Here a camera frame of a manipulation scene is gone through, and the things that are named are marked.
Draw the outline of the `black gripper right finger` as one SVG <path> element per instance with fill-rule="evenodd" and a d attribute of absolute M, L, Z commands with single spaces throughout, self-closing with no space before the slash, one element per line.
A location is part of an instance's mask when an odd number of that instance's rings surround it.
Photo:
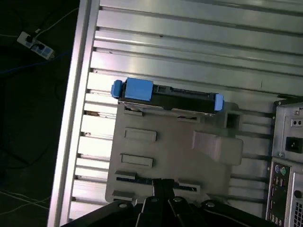
<path fill-rule="evenodd" d="M 163 179 L 163 195 L 180 227 L 274 227 L 275 224 L 228 204 L 205 200 L 200 205 L 175 196 L 174 180 Z"/>

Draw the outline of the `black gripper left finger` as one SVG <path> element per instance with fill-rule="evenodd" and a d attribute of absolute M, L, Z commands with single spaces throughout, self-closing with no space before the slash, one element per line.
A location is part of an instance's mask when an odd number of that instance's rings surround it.
<path fill-rule="evenodd" d="M 153 196 L 144 203 L 116 200 L 78 219 L 65 227 L 159 227 L 163 211 L 163 179 L 153 179 Z"/>

